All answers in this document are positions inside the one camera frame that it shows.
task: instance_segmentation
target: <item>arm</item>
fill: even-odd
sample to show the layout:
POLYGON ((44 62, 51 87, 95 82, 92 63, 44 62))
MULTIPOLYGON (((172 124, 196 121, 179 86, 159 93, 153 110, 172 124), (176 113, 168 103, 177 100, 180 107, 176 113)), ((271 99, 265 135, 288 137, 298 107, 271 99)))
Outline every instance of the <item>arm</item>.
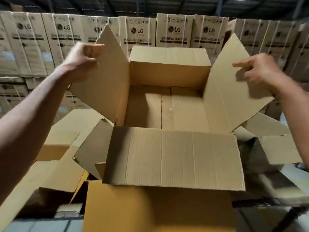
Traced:
POLYGON ((299 155, 304 163, 309 163, 309 95, 297 82, 284 74, 273 58, 265 53, 257 54, 234 67, 251 68, 244 76, 250 82, 262 83, 281 100, 299 155))
POLYGON ((66 89, 87 78, 103 47, 74 46, 63 64, 0 120, 0 205, 35 161, 66 89))

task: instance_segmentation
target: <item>warehouse ceiling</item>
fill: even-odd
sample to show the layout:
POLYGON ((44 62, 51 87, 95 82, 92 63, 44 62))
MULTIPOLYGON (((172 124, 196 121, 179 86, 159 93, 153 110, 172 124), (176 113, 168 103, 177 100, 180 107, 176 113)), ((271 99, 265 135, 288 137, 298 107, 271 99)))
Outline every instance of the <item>warehouse ceiling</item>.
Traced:
MULTIPOLYGON (((289 20, 298 1, 223 0, 221 16, 289 20)), ((0 0, 0 8, 10 10, 9 3, 27 12, 155 17, 156 13, 215 15, 218 0, 0 0)), ((298 18, 308 15, 309 0, 304 0, 298 18)))

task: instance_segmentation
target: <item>forearm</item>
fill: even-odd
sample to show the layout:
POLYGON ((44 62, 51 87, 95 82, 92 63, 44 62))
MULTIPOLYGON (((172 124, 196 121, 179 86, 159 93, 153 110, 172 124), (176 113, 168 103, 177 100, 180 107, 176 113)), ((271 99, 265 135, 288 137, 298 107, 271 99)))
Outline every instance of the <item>forearm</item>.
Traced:
POLYGON ((0 120, 0 205, 28 171, 48 136, 68 82, 58 67, 0 120))
POLYGON ((282 111, 304 163, 309 163, 309 95, 295 81, 284 77, 278 87, 282 111))

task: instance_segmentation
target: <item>hand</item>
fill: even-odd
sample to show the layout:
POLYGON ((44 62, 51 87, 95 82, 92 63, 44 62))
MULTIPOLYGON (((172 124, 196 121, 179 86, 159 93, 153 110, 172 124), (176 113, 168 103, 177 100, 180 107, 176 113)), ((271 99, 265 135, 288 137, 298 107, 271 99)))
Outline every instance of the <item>hand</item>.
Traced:
POLYGON ((60 68, 65 71, 69 84, 84 81, 97 68, 97 58, 104 51, 104 44, 77 43, 70 50, 60 68))
POLYGON ((265 84, 273 92, 280 90, 280 86, 291 80, 277 66, 273 57, 265 53, 257 54, 232 64, 233 67, 248 68, 244 77, 256 84, 265 84))

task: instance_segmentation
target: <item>open cardboard box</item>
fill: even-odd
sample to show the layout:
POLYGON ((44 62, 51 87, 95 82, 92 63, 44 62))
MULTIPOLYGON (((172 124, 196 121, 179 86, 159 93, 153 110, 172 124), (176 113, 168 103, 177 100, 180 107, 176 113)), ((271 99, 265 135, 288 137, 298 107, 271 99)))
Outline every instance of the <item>open cardboard box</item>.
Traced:
POLYGON ((85 170, 101 179, 106 162, 114 185, 245 190, 232 131, 272 95, 232 67, 249 56, 236 35, 211 71, 205 49, 135 46, 128 61, 108 26, 97 43, 98 70, 70 90, 116 125, 100 120, 77 150, 85 170))
POLYGON ((87 172, 72 157, 102 118, 94 110, 75 109, 52 126, 36 161, 0 207, 0 231, 21 209, 46 205, 44 200, 49 197, 42 195, 46 192, 58 191, 56 204, 68 203, 74 197, 87 172))
POLYGON ((284 164, 302 162, 290 129, 260 112, 234 133, 244 142, 239 148, 245 173, 274 172, 284 164))
POLYGON ((226 191, 89 181, 83 232, 232 232, 234 221, 226 191))

